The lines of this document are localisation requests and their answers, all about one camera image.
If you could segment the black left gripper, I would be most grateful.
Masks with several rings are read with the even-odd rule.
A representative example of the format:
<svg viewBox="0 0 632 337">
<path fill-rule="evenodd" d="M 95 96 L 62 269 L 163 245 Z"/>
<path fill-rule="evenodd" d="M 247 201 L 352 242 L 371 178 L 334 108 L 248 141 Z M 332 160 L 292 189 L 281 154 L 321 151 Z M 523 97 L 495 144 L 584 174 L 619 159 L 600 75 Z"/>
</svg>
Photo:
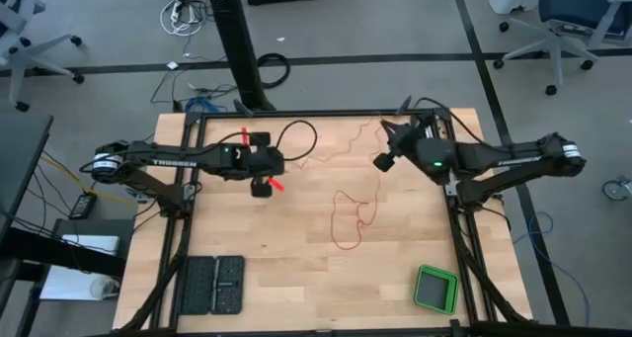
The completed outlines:
<svg viewBox="0 0 632 337">
<path fill-rule="evenodd" d="M 246 177 L 253 178 L 250 188 L 254 198 L 269 198 L 273 194 L 272 185 L 261 177 L 282 175 L 284 172 L 283 155 L 276 147 L 269 146 L 270 144 L 269 132 L 249 133 L 249 145 L 257 146 L 248 147 L 246 154 Z"/>
</svg>

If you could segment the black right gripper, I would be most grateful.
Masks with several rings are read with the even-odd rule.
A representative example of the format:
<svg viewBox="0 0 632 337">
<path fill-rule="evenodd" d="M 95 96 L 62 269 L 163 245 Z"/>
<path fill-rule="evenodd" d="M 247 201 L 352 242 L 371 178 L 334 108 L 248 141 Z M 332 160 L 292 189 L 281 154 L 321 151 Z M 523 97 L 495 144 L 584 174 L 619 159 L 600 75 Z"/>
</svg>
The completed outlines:
<svg viewBox="0 0 632 337">
<path fill-rule="evenodd" d="M 392 148 L 386 152 L 379 152 L 373 159 L 373 165 L 381 172 L 388 172 L 401 157 L 418 160 L 417 144 L 426 138 L 426 131 L 409 124 L 396 124 L 381 120 L 380 125 L 388 138 L 392 138 Z"/>
</svg>

